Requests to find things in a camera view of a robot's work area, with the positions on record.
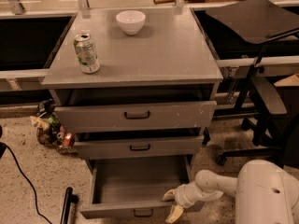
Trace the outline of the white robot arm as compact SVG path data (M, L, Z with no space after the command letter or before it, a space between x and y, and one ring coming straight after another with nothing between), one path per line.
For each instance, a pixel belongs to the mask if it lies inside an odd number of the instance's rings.
M173 203L165 221L174 223L185 209L224 194L235 198L235 224L299 224L299 180L264 160L247 162L236 177L199 171L193 182L164 194Z

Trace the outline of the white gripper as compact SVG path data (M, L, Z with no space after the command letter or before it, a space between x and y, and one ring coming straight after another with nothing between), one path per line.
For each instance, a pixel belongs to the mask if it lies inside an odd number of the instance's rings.
M197 202L213 202L223 195L222 191L212 190L206 191L199 188L195 182L183 184L176 189L170 189L163 196L163 201L168 202L175 200L177 205L172 205L169 216L165 222L173 224L176 222L184 212L184 208L190 208Z

